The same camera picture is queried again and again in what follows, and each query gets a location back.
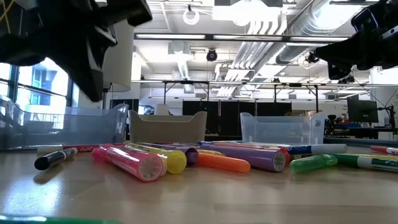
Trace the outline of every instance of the purple marker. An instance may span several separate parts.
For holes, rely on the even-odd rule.
[[[228,157],[243,159],[248,161],[252,167],[262,170],[280,172],[286,165],[284,154],[278,150],[214,146],[210,144],[202,144],[200,147],[202,149],[218,151]]]
[[[165,144],[154,144],[154,143],[143,143],[140,142],[138,144],[141,144],[143,146],[150,146],[150,147],[156,147],[159,149],[166,149],[166,150],[179,150],[185,153],[185,156],[187,157],[187,165],[188,166],[194,166],[198,162],[198,151],[191,146],[172,146],[172,145],[165,145]]]

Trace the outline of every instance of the computer monitor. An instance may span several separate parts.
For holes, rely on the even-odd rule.
[[[352,122],[378,123],[377,104],[370,100],[347,100],[348,119]]]

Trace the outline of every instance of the orange marker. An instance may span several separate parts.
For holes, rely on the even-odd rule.
[[[250,171],[250,164],[248,161],[205,153],[199,153],[197,165],[233,172],[247,173]]]

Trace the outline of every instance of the wooden table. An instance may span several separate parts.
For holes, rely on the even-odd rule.
[[[244,175],[197,167],[143,184],[115,166],[95,164],[90,153],[47,172],[34,169],[35,158],[0,154],[0,213],[128,224],[398,222],[392,172],[334,167]]]

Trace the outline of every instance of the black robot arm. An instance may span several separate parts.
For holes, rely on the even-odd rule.
[[[91,101],[102,100],[104,55],[118,43],[113,24],[152,20],[145,0],[107,0],[102,7],[95,0],[17,2],[8,12],[11,29],[0,27],[0,63],[31,66],[51,58]]]

